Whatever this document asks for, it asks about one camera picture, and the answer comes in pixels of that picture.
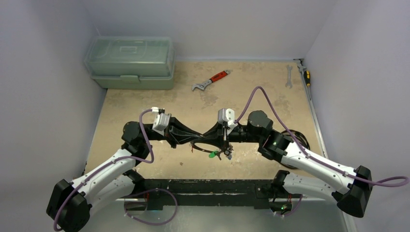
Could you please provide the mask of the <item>large perforated metal keyring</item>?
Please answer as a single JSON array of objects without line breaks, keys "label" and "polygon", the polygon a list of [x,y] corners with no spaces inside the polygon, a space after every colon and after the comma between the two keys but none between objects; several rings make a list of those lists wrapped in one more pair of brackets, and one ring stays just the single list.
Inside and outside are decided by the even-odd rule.
[{"label": "large perforated metal keyring", "polygon": [[206,144],[206,143],[200,143],[200,142],[191,142],[190,143],[191,147],[193,150],[198,150],[200,152],[205,152],[205,153],[212,153],[215,152],[217,154],[220,154],[222,150],[218,148],[217,146],[211,145],[211,144]]}]

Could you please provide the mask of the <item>green key tag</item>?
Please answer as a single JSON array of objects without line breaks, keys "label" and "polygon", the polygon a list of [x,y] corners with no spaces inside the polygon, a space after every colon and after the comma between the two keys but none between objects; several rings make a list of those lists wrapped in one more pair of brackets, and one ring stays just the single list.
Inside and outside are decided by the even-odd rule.
[{"label": "green key tag", "polygon": [[217,152],[217,151],[213,151],[213,152],[211,152],[209,155],[208,155],[208,157],[210,158],[210,159],[212,159],[212,158],[214,158],[214,157],[219,157],[220,156],[220,154],[219,154],[219,152]]}]

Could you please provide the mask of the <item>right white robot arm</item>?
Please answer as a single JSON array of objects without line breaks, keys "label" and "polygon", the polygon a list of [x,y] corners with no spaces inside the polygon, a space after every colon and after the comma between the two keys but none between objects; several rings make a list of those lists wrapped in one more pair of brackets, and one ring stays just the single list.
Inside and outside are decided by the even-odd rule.
[{"label": "right white robot arm", "polygon": [[272,192],[279,197],[286,193],[304,194],[336,203],[337,207],[353,217],[362,218],[373,190],[371,171],[365,166],[353,168],[326,159],[291,137],[273,128],[273,121],[264,111],[249,114],[246,125],[233,121],[232,109],[221,109],[217,123],[191,142],[212,145],[231,157],[232,143],[258,143],[258,152],[268,160],[303,170],[313,178],[297,178],[287,172],[277,174],[271,184]]}]

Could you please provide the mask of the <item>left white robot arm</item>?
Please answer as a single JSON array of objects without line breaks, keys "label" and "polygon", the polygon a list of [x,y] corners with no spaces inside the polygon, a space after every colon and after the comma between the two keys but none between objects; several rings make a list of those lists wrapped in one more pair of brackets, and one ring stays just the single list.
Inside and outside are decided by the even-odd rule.
[{"label": "left white robot arm", "polygon": [[130,121],[123,128],[123,145],[108,160],[72,181],[62,179],[53,188],[46,213],[56,232],[78,232],[107,202],[130,195],[140,197],[144,184],[135,178],[133,168],[155,160],[152,140],[166,140],[172,148],[202,139],[203,135],[175,117],[158,114],[152,124]]}]

